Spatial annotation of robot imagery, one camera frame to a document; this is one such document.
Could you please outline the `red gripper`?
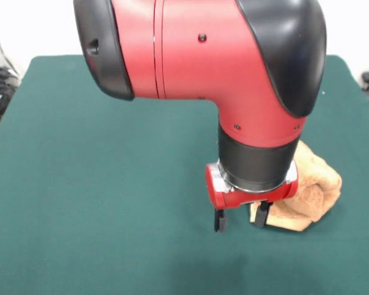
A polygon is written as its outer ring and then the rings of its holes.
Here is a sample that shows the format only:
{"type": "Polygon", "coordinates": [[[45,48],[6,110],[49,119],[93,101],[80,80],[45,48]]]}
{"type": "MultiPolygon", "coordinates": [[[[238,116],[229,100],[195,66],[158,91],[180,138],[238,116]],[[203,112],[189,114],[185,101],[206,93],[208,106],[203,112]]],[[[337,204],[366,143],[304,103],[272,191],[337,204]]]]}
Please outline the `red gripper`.
{"type": "Polygon", "coordinates": [[[214,231],[224,232],[227,228],[227,217],[224,210],[238,208],[241,205],[261,202],[256,210],[255,226],[262,228],[266,225],[270,207],[273,202],[292,198],[298,190],[298,169],[293,160],[283,183],[277,188],[266,192],[247,192],[235,188],[223,179],[219,162],[207,164],[205,181],[209,199],[215,208],[214,231]]]}

